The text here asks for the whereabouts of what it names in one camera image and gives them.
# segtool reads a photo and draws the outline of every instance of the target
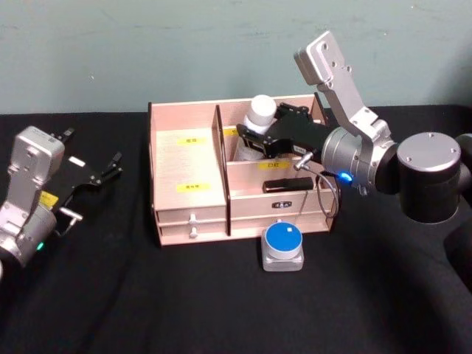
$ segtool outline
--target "white bottle cap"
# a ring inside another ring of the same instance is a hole
[[[271,97],[265,94],[258,94],[251,101],[247,117],[254,124],[270,125],[276,110],[277,104]]]

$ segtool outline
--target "blue button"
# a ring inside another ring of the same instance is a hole
[[[302,244],[302,233],[291,223],[275,223],[265,232],[267,244],[277,251],[293,251]]]

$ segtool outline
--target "robotic arm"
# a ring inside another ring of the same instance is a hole
[[[28,127],[15,137],[8,167],[10,185],[0,208],[0,278],[2,262],[27,265],[56,229],[58,213],[70,218],[64,232],[56,230],[59,235],[82,220],[82,215],[67,208],[75,193],[84,187],[100,188],[122,172],[119,153],[101,174],[73,156],[65,159],[64,144],[73,133],[68,129],[53,136]]]
[[[308,85],[322,92],[338,128],[316,124],[307,108],[277,110],[277,121],[261,136],[237,127],[246,145],[269,158],[278,153],[302,156],[295,168],[312,160],[325,171],[358,189],[361,195],[399,194],[403,212],[421,223],[448,220],[462,195],[472,204],[472,134],[453,139],[425,132],[394,142],[389,126],[365,104],[334,36],[325,32],[294,55]],[[472,219],[445,240],[445,250],[462,281],[472,292]]]

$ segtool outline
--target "white bottle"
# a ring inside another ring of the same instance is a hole
[[[274,121],[277,110],[275,101],[264,94],[259,94],[251,100],[251,105],[244,116],[243,124],[259,134],[264,134]],[[264,154],[244,145],[239,138],[236,145],[234,161],[254,161],[264,158]]]

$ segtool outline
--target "teal wall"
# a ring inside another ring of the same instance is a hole
[[[332,30],[367,105],[472,102],[472,1],[2,0],[0,113],[312,92]]]

